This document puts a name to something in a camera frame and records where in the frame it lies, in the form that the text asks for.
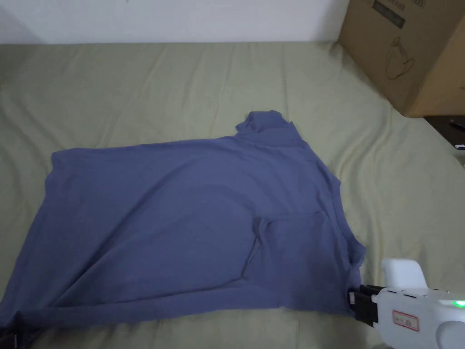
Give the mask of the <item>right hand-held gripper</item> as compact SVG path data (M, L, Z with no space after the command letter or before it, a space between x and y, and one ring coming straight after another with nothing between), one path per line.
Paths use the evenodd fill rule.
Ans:
M462 349L465 296L427 286L411 259L384 259L385 286L347 290L350 311L393 349Z

